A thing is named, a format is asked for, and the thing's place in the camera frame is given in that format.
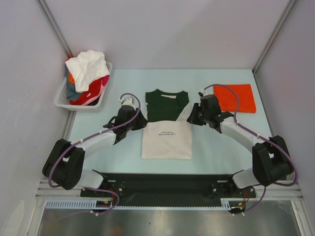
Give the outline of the cream and green t shirt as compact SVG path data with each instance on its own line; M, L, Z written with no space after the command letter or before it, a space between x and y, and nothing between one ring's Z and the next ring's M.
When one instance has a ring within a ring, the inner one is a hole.
M156 89L146 92L147 126L143 129L142 159L190 160L191 124L187 122L191 105L186 91L178 93Z

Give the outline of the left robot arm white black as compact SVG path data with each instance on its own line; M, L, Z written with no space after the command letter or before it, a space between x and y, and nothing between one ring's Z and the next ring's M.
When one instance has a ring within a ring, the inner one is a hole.
M42 169L52 188L70 190L76 186L91 189L97 196L108 193L105 176L94 170L85 170L84 161L94 153L113 146L126 137L127 132L140 130L147 125L140 108L122 105L115 117L97 133L75 143L65 139L56 141Z

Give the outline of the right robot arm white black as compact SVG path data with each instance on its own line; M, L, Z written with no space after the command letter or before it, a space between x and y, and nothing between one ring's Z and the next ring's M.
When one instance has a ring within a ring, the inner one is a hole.
M235 173L233 181L228 183L227 192L239 197L245 187L269 186L295 171L289 156L285 140L281 136L265 138L244 127L236 121L236 116L223 112L219 101L213 94L199 93L200 102L194 103L187 122L194 125L208 125L220 134L224 134L252 154L252 167Z

